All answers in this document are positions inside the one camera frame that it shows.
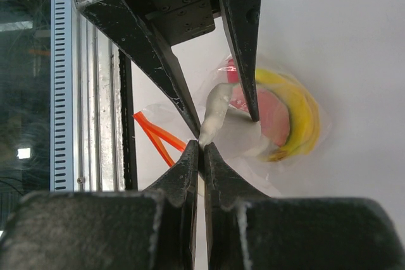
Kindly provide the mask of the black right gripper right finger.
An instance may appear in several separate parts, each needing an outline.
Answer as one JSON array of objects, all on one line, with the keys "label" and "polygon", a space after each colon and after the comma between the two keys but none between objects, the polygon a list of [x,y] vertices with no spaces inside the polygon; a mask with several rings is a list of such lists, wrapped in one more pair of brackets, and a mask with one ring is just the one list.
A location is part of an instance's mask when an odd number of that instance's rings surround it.
[{"label": "black right gripper right finger", "polygon": [[403,269],[387,213],[355,197],[273,198],[204,148],[210,269]]}]

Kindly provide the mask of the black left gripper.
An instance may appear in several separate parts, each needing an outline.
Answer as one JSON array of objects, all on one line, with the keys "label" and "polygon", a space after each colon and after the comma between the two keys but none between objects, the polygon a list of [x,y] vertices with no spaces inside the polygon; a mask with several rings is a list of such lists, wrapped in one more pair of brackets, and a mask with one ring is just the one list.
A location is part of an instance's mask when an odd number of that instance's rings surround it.
[{"label": "black left gripper", "polygon": [[201,124],[171,46],[223,28],[247,108],[259,121],[255,70],[261,0],[74,0],[75,7],[173,103],[195,137]]}]

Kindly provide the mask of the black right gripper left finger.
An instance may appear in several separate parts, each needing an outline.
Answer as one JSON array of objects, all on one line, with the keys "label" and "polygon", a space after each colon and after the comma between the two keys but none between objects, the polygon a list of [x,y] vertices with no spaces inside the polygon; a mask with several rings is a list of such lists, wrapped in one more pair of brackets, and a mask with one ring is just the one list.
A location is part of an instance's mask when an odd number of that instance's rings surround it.
[{"label": "black right gripper left finger", "polygon": [[199,146],[142,191],[34,192],[1,236],[2,269],[193,269]]}]

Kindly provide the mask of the clear zip top bag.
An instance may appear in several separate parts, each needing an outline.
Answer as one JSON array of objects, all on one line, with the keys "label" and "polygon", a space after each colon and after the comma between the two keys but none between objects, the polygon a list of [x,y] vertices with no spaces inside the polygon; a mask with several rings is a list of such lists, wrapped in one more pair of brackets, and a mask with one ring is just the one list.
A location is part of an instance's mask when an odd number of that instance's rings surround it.
[{"label": "clear zip top bag", "polygon": [[[211,70],[194,92],[193,98],[202,123],[208,94],[217,84],[228,83],[228,59],[230,57]],[[256,70],[258,68],[290,74],[299,80],[290,68],[264,54],[258,56]],[[216,145],[229,166],[265,194],[276,197],[308,196],[310,188],[317,184],[315,172],[309,168],[309,164],[314,159],[315,149],[326,139],[332,125],[327,112],[316,99],[315,101],[320,113],[321,133],[317,145],[309,154],[292,156],[276,163],[269,162],[268,156],[279,147],[261,133],[260,120],[253,122],[248,112],[236,109],[230,104],[223,126],[212,144]]]}]

